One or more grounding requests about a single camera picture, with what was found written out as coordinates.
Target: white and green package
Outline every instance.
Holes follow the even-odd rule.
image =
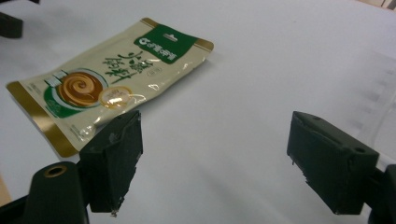
[[[57,69],[7,85],[62,157],[96,128],[160,95],[201,64],[213,44],[145,18]]]

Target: white surface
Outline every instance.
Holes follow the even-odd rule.
[[[59,158],[5,85],[150,17],[215,49],[139,107],[145,153],[130,192],[117,218],[90,213],[91,223],[366,223],[367,210],[333,215],[286,146],[293,110],[359,134],[395,73],[394,12],[348,0],[43,0],[0,11],[24,20],[23,39],[0,38],[0,171],[13,199]],[[395,159],[393,117],[375,149]]]

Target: swirl pastry image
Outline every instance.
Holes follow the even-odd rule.
[[[62,78],[57,87],[59,96],[68,104],[89,107],[98,102],[104,83],[98,77],[84,71],[75,71]]]

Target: green label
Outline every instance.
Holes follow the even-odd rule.
[[[165,63],[174,63],[195,43],[196,37],[184,35],[170,27],[157,25],[150,32],[137,38],[134,43]]]

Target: snack package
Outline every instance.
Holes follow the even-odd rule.
[[[58,153],[69,157],[100,125],[160,95],[213,47],[145,18],[57,69],[7,88]]]

